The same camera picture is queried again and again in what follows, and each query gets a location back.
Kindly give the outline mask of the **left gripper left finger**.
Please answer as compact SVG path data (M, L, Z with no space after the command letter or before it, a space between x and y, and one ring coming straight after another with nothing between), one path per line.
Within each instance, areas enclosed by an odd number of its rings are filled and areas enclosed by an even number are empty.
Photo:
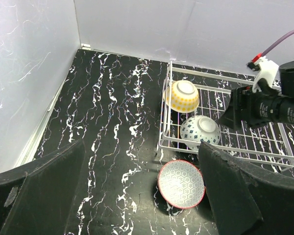
M78 140L0 173L0 235L63 235L84 158Z

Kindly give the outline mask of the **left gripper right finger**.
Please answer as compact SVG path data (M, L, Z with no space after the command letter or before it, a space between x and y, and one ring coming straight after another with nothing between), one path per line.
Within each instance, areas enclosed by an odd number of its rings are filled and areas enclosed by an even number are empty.
M294 235L294 178L202 142L199 166L220 235Z

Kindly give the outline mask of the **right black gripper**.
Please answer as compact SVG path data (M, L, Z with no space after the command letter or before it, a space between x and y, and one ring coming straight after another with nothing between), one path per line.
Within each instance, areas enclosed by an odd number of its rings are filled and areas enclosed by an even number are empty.
M217 124L240 130L242 121L252 129L269 122L294 125L294 98L281 94L253 93L250 86L233 89L228 107Z

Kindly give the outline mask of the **blue white patterned bowl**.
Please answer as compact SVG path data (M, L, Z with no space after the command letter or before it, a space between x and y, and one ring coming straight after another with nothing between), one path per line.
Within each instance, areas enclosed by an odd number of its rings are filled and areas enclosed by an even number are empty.
M186 143L186 146L193 151L198 151L202 141L218 145L221 140L221 132L217 123L203 115L185 120L180 126L180 136L183 140L196 142Z

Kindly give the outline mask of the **yellow dotted sun bowl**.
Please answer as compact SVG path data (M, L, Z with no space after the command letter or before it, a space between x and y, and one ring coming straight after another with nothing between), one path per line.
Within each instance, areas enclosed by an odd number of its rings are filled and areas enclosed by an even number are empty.
M187 80L174 81L171 91L163 94L163 99L171 109L179 113L191 113L199 107L199 92L195 85Z

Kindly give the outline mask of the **red rimmed patterned bowl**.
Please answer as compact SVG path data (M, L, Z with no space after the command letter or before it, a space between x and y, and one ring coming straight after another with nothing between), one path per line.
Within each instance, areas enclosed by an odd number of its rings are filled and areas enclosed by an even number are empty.
M202 173L185 160L173 160L161 168L158 189L162 197L178 209L197 206L205 195Z

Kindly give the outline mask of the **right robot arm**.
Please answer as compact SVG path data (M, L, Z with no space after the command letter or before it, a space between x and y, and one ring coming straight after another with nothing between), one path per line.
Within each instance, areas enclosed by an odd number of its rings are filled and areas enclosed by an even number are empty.
M230 102L217 124L234 131L242 128L242 123L251 129L268 123L294 125L294 61L277 68L281 89L272 88L268 72L260 69L254 84L235 88L231 91Z

